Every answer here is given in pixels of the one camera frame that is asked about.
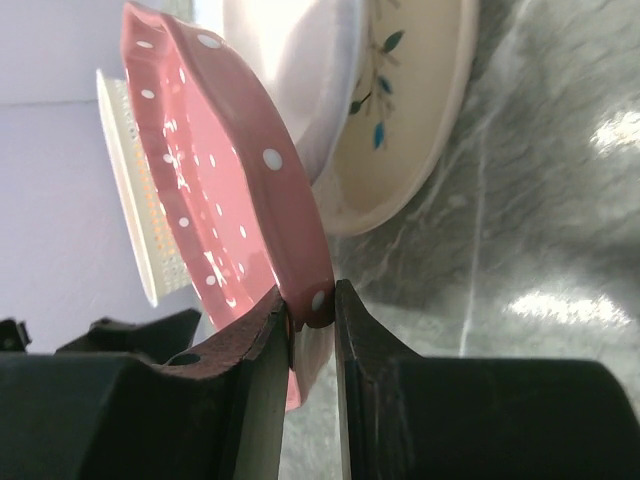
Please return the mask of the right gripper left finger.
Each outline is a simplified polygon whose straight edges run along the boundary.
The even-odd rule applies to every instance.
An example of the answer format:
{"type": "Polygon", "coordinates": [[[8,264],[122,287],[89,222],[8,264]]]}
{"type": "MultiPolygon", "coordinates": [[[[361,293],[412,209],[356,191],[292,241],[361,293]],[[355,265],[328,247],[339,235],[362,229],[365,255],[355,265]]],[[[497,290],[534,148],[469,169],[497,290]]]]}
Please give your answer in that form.
{"type": "Polygon", "coordinates": [[[33,354],[1,323],[5,479],[274,479],[288,383],[286,306],[269,291],[172,358],[33,354]]]}

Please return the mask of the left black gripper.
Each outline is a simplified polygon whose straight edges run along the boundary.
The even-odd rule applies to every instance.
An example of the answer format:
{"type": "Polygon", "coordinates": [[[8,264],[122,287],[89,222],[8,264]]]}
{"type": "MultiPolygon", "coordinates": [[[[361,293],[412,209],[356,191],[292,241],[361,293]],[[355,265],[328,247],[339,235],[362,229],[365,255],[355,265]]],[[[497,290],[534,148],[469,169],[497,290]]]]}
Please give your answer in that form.
{"type": "Polygon", "coordinates": [[[187,309],[144,324],[104,317],[88,331],[58,347],[54,353],[129,353],[146,358],[172,358],[187,350],[196,333],[201,313],[187,309]]]}

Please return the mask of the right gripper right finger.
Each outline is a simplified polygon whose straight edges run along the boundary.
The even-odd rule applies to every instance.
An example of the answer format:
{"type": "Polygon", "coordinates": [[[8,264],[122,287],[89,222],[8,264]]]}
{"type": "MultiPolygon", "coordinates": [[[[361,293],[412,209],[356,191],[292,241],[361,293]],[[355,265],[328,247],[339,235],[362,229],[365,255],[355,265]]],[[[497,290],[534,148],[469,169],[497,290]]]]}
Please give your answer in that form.
{"type": "Polygon", "coordinates": [[[347,479],[635,479],[639,423],[614,375],[574,359],[424,357],[335,292],[347,479]]]}

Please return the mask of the pink polka dot plate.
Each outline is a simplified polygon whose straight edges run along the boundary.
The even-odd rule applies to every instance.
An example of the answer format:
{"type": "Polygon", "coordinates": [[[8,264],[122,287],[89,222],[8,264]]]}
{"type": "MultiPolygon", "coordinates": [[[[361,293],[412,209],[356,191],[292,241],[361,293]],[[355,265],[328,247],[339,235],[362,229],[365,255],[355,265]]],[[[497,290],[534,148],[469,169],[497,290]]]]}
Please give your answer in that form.
{"type": "Polygon", "coordinates": [[[155,189],[218,329],[278,293],[290,323],[289,409],[331,353],[335,282],[311,187],[251,68],[216,34],[123,9],[129,101],[155,189]]]}

